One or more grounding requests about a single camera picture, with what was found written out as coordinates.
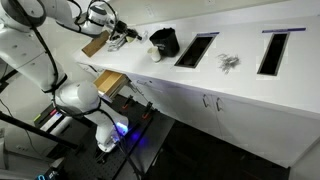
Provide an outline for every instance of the cable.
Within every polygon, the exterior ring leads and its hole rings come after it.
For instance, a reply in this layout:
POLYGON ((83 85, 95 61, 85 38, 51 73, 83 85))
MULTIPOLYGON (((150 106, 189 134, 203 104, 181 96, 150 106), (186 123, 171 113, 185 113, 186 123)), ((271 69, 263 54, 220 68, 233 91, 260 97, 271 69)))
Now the cable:
POLYGON ((110 10, 112 11, 112 13, 113 13, 113 15, 114 15, 114 20, 115 20, 115 22, 114 22, 114 28, 113 28, 113 30, 112 30, 112 32, 111 32, 111 34, 110 34, 110 39, 114 36, 114 34, 115 34, 115 29, 116 29, 116 26, 117 26, 117 24, 118 24, 118 21, 119 21, 119 19, 118 19, 118 16, 117 16, 117 13, 116 13, 116 11, 112 8, 112 6, 109 4, 109 3, 107 3, 106 1, 104 1, 104 0, 91 0, 90 1, 90 3, 89 3, 89 5, 88 5, 88 8, 87 8, 87 15, 86 15, 86 19, 83 21, 83 22, 81 22, 81 23, 76 23, 77 25, 81 25, 81 24, 84 24, 88 19, 89 19, 89 9, 90 9, 90 7, 92 6, 92 4, 93 3, 96 3, 96 2, 103 2, 103 3, 105 3, 109 8, 110 8, 110 10))
POLYGON ((76 5, 79 9, 79 14, 78 16, 76 17, 76 20, 75 20, 75 23, 77 24, 77 22, 79 21, 79 19, 81 18, 81 15, 82 15, 82 8, 81 6, 74 0, 68 0, 69 2, 73 3, 74 5, 76 5))
POLYGON ((116 145, 119 147, 119 149, 122 151, 122 153, 125 155, 127 161, 129 162, 129 164, 131 165, 137 179, 140 179, 140 176, 144 176, 144 173, 142 173, 137 166, 134 164, 134 162, 132 161, 132 159, 130 158, 128 152, 126 151, 126 148, 124 147, 125 145, 123 144, 122 140, 123 140, 123 136, 121 135, 117 125, 115 124, 114 120, 112 119, 112 117, 104 110, 99 109, 98 111, 100 111, 102 114, 106 115, 110 121, 112 122, 113 126, 115 127, 115 130, 117 132, 117 135, 119 137, 119 143, 116 143, 116 145))
MULTIPOLYGON (((90 6, 91 6, 94 2, 97 2, 97 1, 106 3, 106 4, 109 6, 109 8, 111 9, 111 11, 114 13, 115 20, 117 21, 117 15, 116 15, 114 9, 110 6, 109 3, 105 2, 105 1, 102 1, 102 0, 92 0, 92 1, 90 2, 89 6, 88 6, 88 10, 89 10, 90 6)), ((29 18, 29 15, 28 15, 27 12, 24 10, 24 8, 23 8, 22 5, 20 4, 20 2, 19 2, 18 0, 13 0, 13 3, 14 3, 15 6, 17 7, 17 9, 20 11, 20 13, 22 13, 22 14, 26 17, 28 23, 31 25, 31 29, 35 32, 37 38, 39 39, 40 43, 42 44, 42 46, 44 47, 46 53, 47 53, 48 56, 49 56, 50 62, 51 62, 51 64, 52 64, 53 70, 54 70, 54 81, 53 81, 53 83, 52 83, 52 88, 55 89, 55 86, 56 86, 56 84, 57 84, 57 82, 58 82, 58 79, 59 79, 59 72, 58 72, 58 68, 57 68, 57 66, 56 66, 56 63, 55 63, 55 61, 54 61, 54 58, 53 58, 53 56, 52 56, 52 54, 51 54, 51 51, 49 50, 46 42, 45 42, 44 39, 42 38, 42 36, 41 36, 40 32, 38 31, 37 27, 32 23, 31 19, 29 18)), ((67 115, 67 116, 74 117, 74 116, 84 115, 84 114, 87 113, 87 112, 84 112, 84 113, 80 113, 80 114, 76 114, 76 115, 73 114, 73 115, 72 115, 71 113, 68 113, 66 110, 60 109, 60 107, 57 106, 57 104, 56 104, 56 99, 55 99, 55 98, 56 98, 56 94, 55 94, 55 90, 54 90, 54 91, 52 92, 52 99, 51 99, 51 101, 53 102, 53 105, 55 106, 56 110, 57 110, 59 113, 61 113, 61 114, 65 114, 65 115, 67 115)), ((106 115, 106 116, 110 119, 110 121, 112 122, 112 124, 113 124, 113 126, 114 126, 114 128, 115 128, 115 130, 116 130, 116 132, 117 132, 117 134, 118 134, 118 137, 119 137, 119 144, 117 143, 117 145, 119 146, 120 150, 125 154, 126 159, 128 160, 129 164, 132 166, 132 168, 133 168, 133 170, 134 170, 134 172, 135 172, 135 174, 136 174, 136 176, 137 176, 137 179, 140 179, 140 178, 139 178, 139 175, 140 175, 140 176, 143 176, 143 173, 142 173, 141 171, 139 171, 139 169, 134 165, 134 163, 133 163, 133 161, 131 160, 130 156, 128 155, 126 149, 124 148, 124 144, 123 144, 123 142, 122 142, 122 139, 123 139, 123 138, 122 138, 122 136, 121 136, 121 134, 120 134, 120 132, 119 132, 119 130, 118 130, 118 127, 116 126, 115 122, 113 121, 112 117, 111 117, 107 112, 105 112, 105 111, 102 110, 102 109, 99 109, 98 111, 100 111, 101 113, 103 113, 104 115, 106 115)))
POLYGON ((0 99, 0 102, 1 102, 1 104, 7 109, 8 113, 10 114, 10 116, 13 117, 12 114, 11 114, 10 109, 8 108, 7 105, 5 105, 5 104, 3 103, 2 99, 0 99))
MULTIPOLYGON (((1 102, 1 104, 7 109, 8 113, 10 114, 10 116, 13 117, 13 115, 12 115, 9 107, 8 107, 6 104, 4 104, 4 102, 2 101, 2 99, 0 99, 0 102, 1 102)), ((34 150, 35 153, 37 153, 37 154, 39 155, 39 157, 41 158, 41 160, 42 160, 43 162, 45 162, 45 163, 49 166, 49 168, 50 168, 50 165, 48 164, 48 162, 44 159, 44 157, 43 157, 43 156, 36 150, 36 148, 33 146, 32 139, 31 139, 28 131, 27 131, 27 130, 24 130, 24 131, 27 133, 27 136, 28 136, 28 139, 29 139, 29 143, 30 143, 30 145, 31 145, 31 148, 34 150)))

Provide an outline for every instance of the black bag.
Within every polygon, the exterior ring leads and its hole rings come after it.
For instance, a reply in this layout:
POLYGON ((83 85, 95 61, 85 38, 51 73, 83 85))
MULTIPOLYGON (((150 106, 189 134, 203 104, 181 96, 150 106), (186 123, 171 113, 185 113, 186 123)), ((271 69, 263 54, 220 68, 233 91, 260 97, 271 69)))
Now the black bag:
POLYGON ((180 50, 175 30, 172 28, 158 30, 150 37, 150 41, 158 47, 161 56, 174 57, 180 50))

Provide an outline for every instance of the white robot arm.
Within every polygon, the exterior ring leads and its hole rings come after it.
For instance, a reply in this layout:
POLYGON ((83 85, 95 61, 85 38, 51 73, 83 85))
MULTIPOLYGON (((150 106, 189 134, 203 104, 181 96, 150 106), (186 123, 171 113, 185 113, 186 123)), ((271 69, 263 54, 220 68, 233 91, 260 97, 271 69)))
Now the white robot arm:
POLYGON ((102 151, 110 152, 119 140, 119 131, 121 135, 127 133, 128 119, 101 103, 93 83, 70 82, 57 62, 55 70, 48 52, 30 30, 31 27, 41 26, 48 16, 67 29, 91 37, 99 36, 104 25, 111 32, 124 30, 127 35, 138 37, 135 31, 117 29, 116 17, 99 6, 88 9, 88 18, 77 24, 72 19, 66 0, 0 0, 0 58, 54 98, 54 102, 62 109, 73 113, 90 112, 85 117, 97 124, 98 146, 102 151), (25 14, 18 10, 17 2, 25 14))

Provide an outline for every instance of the blue light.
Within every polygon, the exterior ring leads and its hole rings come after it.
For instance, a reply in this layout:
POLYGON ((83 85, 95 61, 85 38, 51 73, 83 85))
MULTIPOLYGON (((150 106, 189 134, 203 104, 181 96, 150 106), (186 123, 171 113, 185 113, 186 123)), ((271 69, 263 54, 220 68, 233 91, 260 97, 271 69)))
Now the blue light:
POLYGON ((146 139, 145 137, 142 138, 139 142, 139 145, 144 147, 144 146, 147 146, 148 145, 148 139, 146 139))
POLYGON ((131 135, 131 138, 134 140, 134 141, 137 141, 139 139, 139 135, 140 135, 140 132, 134 132, 132 135, 131 135))
POLYGON ((46 178, 43 175, 39 175, 38 180, 46 180, 46 178))
POLYGON ((121 133, 123 136, 127 134, 127 132, 128 132, 128 127, 127 127, 127 126, 121 124, 120 122, 117 122, 116 125, 117 125, 117 127, 118 127, 118 130, 120 131, 120 133, 121 133))

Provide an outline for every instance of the white cabinet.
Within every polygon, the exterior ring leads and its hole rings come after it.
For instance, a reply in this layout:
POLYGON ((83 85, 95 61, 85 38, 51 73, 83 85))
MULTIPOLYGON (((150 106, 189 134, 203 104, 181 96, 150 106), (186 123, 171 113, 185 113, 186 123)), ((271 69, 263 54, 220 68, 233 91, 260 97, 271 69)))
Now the white cabinet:
POLYGON ((320 121, 221 98, 223 139, 284 167, 293 165, 320 135, 320 121))
POLYGON ((133 96, 133 99, 140 104, 146 106, 148 101, 140 94, 138 90, 136 90, 133 86, 125 85, 120 91, 119 94, 123 97, 133 96))
POLYGON ((171 107, 178 120, 205 133, 221 138, 215 106, 211 96, 182 87, 166 88, 171 107))
POLYGON ((155 79, 149 79, 146 77, 132 77, 130 75, 129 78, 137 87, 137 90, 146 99, 144 102, 151 102, 153 103, 153 107, 158 109, 161 113, 172 118, 177 118, 175 111, 171 108, 169 100, 170 97, 168 97, 163 91, 164 84, 162 81, 157 81, 155 79))

